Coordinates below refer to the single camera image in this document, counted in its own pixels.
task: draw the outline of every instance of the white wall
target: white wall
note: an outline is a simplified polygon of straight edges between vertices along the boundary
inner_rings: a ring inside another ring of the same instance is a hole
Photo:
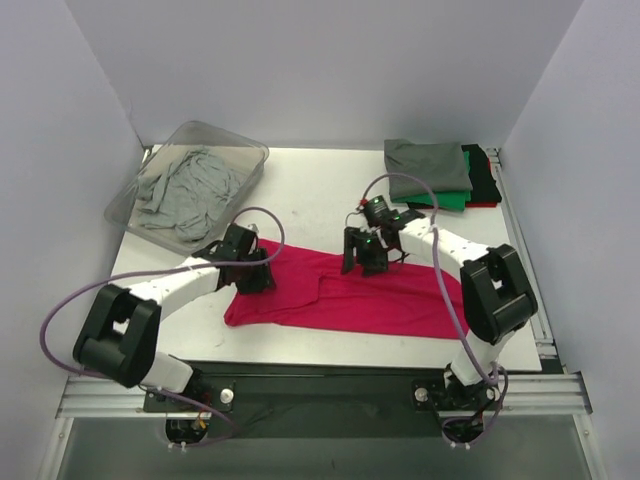
[[[585,0],[501,154],[612,479],[640,471],[640,3]]]
[[[581,0],[67,0],[143,141],[501,145]]]
[[[0,476],[22,480],[37,474],[66,378],[38,348],[40,323],[108,273],[119,235],[102,211],[141,151],[62,0],[3,2],[0,64]],[[52,331],[66,359],[79,303]]]

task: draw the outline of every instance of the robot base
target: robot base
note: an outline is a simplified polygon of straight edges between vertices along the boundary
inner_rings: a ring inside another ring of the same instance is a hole
[[[243,438],[439,436],[436,410],[461,410],[446,400],[441,369],[187,363],[200,372],[198,400],[208,394],[210,405],[227,414]],[[426,398],[421,388],[427,390]],[[470,403],[464,410],[475,411],[478,405]],[[197,410],[148,393],[144,411],[182,414],[167,421],[175,423],[185,412]],[[227,434],[228,428],[215,417],[207,420],[209,436]]]

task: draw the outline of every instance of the green cloth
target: green cloth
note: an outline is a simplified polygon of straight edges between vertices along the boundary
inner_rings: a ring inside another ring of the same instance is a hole
[[[469,152],[464,152],[464,161],[467,164],[467,172],[470,170],[469,166]],[[449,210],[456,210],[463,212],[465,204],[471,200],[471,191],[453,191],[453,192],[437,192],[438,204],[441,208],[447,208]],[[428,193],[423,195],[409,195],[407,197],[392,198],[394,203],[422,203],[424,205],[433,205],[431,196]]]

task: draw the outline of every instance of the folded clothes stack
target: folded clothes stack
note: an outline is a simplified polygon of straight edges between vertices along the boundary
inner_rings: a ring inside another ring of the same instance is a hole
[[[406,173],[428,183],[442,208],[464,211],[466,207],[495,207],[502,197],[491,174],[491,165],[478,145],[440,143],[416,145],[408,140],[386,140],[387,172]],[[401,177],[389,179],[394,203],[429,208],[431,197],[420,185]]]

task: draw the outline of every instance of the folded gray shirt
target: folded gray shirt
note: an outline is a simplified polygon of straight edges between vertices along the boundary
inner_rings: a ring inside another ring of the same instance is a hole
[[[428,184],[434,192],[473,188],[459,143],[416,145],[404,139],[385,140],[384,163],[387,172],[412,175]],[[423,193],[424,189],[408,178],[389,178],[392,200]]]

